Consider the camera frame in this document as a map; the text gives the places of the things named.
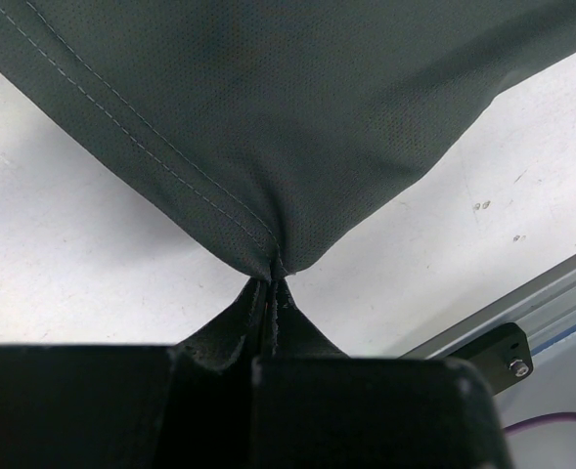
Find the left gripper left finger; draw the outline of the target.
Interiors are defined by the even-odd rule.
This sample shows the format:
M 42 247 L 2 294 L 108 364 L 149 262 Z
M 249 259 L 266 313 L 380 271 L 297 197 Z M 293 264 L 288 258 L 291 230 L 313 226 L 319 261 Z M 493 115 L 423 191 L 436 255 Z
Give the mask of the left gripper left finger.
M 250 279 L 230 306 L 174 347 L 174 357 L 221 374 L 256 355 L 267 293 L 267 282 Z

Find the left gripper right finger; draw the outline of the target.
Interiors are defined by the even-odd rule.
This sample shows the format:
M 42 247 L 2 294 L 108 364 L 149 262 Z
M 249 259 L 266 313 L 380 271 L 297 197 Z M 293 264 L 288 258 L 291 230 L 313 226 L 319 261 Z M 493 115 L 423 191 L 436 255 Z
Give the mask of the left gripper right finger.
M 284 279 L 269 289 L 269 355 L 286 358 L 347 358 L 296 306 Z

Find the dark grey t shirt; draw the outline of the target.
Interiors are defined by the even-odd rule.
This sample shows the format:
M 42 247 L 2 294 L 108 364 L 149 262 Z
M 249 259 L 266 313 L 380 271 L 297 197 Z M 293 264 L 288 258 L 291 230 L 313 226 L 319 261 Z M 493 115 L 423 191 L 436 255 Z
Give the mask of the dark grey t shirt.
M 0 73 L 204 248 L 273 280 L 576 53 L 576 1 L 0 1 Z

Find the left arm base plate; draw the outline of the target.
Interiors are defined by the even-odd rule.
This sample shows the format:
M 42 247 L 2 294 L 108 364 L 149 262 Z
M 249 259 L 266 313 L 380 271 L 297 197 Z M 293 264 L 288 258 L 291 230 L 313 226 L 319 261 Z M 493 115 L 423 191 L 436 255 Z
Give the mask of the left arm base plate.
M 488 382 L 494 395 L 518 384 L 534 370 L 527 336 L 514 322 L 495 327 L 452 356 L 470 362 Z

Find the aluminium rail frame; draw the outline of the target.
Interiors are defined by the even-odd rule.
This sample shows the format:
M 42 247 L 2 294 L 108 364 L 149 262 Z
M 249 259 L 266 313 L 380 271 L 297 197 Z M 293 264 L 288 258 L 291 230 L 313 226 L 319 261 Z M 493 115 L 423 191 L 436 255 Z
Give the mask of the aluminium rail frame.
M 405 359 L 452 357 L 501 324 L 526 334 L 533 357 L 576 331 L 576 254 L 516 290 L 420 344 Z

